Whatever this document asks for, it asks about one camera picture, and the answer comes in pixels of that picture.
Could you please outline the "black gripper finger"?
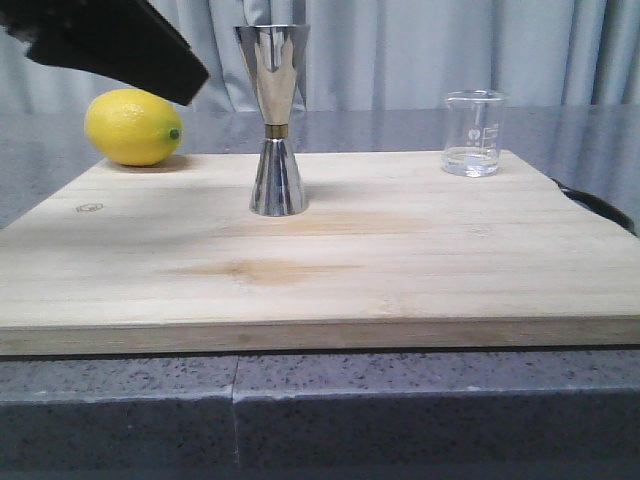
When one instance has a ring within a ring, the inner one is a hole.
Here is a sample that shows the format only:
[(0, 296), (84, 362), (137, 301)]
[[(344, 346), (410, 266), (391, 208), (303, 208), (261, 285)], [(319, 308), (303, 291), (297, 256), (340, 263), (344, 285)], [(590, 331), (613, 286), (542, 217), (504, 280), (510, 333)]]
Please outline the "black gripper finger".
[(3, 1), (1, 27), (25, 56), (86, 71), (188, 105), (209, 73), (147, 1)]

